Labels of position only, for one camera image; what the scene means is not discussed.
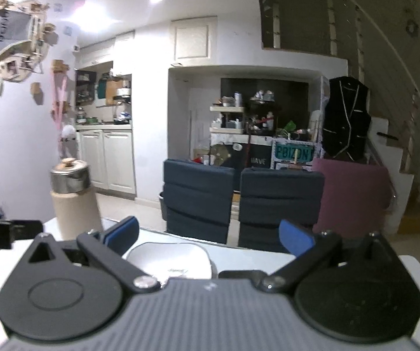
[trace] green license plate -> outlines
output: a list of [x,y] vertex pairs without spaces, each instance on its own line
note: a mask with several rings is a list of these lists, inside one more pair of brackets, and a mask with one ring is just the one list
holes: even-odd
[[275,148],[275,157],[285,161],[294,161],[297,149],[299,150],[298,162],[311,162],[314,158],[314,147],[312,145],[300,144],[277,144]]

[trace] table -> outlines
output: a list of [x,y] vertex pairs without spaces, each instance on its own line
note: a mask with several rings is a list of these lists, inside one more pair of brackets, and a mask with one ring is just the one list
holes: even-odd
[[[103,227],[109,228],[115,224],[114,221],[104,219]],[[57,222],[55,219],[45,224],[46,232],[50,232],[55,239],[62,240]],[[218,272],[228,269],[260,269],[267,273],[273,273],[295,257],[291,254],[281,254],[275,252],[265,252],[258,250],[246,250],[243,248],[227,247],[221,244],[210,243],[203,240],[187,239],[179,236],[160,233],[152,230],[141,229],[137,242],[131,247],[135,248],[146,242],[157,243],[196,243],[207,251]],[[0,251],[0,288],[10,275],[20,257],[31,244],[31,240],[20,240],[14,243],[12,250]],[[411,256],[400,256],[401,261],[408,269],[410,275],[420,288],[420,264]],[[6,340],[6,334],[0,324],[0,345]],[[420,344],[420,321],[418,322],[413,340]]]

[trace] pink chair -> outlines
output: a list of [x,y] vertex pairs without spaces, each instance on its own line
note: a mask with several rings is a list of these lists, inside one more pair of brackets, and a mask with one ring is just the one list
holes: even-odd
[[387,168],[315,159],[312,171],[325,176],[319,219],[312,231],[332,230],[352,239],[382,229],[392,197]]

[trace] shelf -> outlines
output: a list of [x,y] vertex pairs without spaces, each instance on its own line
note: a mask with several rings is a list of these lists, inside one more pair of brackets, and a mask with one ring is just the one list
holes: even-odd
[[211,106],[210,111],[244,113],[244,107],[243,106]]
[[235,128],[210,128],[210,133],[228,133],[231,135],[242,135],[243,129]]

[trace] upper cabinet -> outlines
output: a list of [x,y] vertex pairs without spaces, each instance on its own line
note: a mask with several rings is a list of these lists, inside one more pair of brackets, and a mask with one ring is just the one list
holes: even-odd
[[113,48],[114,75],[128,75],[132,73],[132,59],[134,53],[135,31],[118,35]]
[[171,22],[173,64],[204,66],[216,62],[216,17]]
[[114,39],[96,43],[80,49],[76,56],[75,68],[80,70],[113,60]]

